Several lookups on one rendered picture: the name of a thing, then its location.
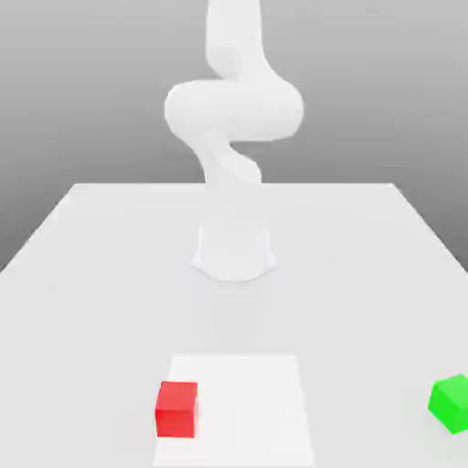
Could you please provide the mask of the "small red cube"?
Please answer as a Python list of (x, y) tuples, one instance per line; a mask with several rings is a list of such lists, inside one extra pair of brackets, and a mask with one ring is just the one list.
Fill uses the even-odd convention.
[(161, 382), (154, 407), (155, 431), (158, 437), (195, 437), (197, 396), (196, 382)]

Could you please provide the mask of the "small green cube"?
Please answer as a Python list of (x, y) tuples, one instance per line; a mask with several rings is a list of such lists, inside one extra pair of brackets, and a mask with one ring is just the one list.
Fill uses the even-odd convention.
[(428, 410), (451, 434), (468, 431), (468, 377), (458, 374), (436, 381)]

